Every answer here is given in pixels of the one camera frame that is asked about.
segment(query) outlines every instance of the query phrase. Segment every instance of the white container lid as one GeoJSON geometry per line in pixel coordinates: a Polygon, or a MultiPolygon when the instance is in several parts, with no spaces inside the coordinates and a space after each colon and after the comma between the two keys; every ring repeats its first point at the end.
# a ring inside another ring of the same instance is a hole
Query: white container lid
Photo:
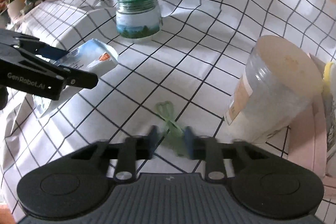
{"type": "Polygon", "coordinates": [[[312,99],[322,92],[321,73],[295,44],[282,37],[265,35],[258,39],[255,49],[278,81],[297,95],[312,99]]]}

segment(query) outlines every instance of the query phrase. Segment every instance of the glass jar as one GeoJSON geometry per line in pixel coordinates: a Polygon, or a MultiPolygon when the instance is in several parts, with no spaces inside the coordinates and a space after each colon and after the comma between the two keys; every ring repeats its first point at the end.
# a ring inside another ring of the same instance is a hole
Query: glass jar
{"type": "Polygon", "coordinates": [[[150,41],[162,27],[157,0],[118,0],[115,18],[120,36],[132,43],[150,41]]]}

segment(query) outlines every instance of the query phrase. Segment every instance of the green hair tie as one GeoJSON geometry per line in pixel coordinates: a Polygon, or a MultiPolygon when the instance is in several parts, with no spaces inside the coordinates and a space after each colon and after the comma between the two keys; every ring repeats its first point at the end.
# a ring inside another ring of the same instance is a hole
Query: green hair tie
{"type": "Polygon", "coordinates": [[[175,122],[174,105],[170,101],[155,105],[157,114],[166,122],[166,130],[162,134],[162,145],[175,151],[179,157],[187,157],[187,149],[184,144],[184,132],[175,122]]]}

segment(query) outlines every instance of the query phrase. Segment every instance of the table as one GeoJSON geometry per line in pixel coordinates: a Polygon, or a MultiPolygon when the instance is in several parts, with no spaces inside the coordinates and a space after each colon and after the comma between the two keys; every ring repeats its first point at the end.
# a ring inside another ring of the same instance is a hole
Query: table
{"type": "MultiPolygon", "coordinates": [[[[119,54],[119,65],[97,87],[82,90],[49,116],[37,119],[32,96],[10,90],[1,112],[4,140],[1,188],[18,221],[24,217],[16,185],[38,166],[97,140],[122,142],[164,126],[157,102],[171,101],[177,123],[198,135],[230,142],[223,112],[256,40],[285,37],[304,51],[335,60],[336,6],[328,0],[158,0],[162,31],[149,43],[131,44],[115,27],[117,0],[48,0],[25,17],[20,31],[67,50],[97,38],[119,54]]],[[[287,157],[289,129],[262,148],[287,157]]],[[[108,175],[112,176],[115,162],[108,175]]],[[[138,172],[202,172],[198,161],[177,157],[162,146],[138,172]]],[[[336,202],[322,201],[317,215],[331,223],[336,202]]]]}

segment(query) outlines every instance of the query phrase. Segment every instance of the jar label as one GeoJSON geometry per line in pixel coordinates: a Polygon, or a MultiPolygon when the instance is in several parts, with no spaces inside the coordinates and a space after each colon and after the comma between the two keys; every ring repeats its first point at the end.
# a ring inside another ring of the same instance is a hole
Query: jar label
{"type": "Polygon", "coordinates": [[[160,9],[141,14],[116,13],[118,33],[125,38],[143,38],[154,35],[162,26],[160,9]]]}
{"type": "Polygon", "coordinates": [[[243,76],[240,78],[234,95],[231,98],[229,109],[225,114],[227,124],[230,125],[232,121],[238,116],[240,111],[247,105],[247,102],[252,94],[251,86],[246,78],[244,71],[243,76]]]}

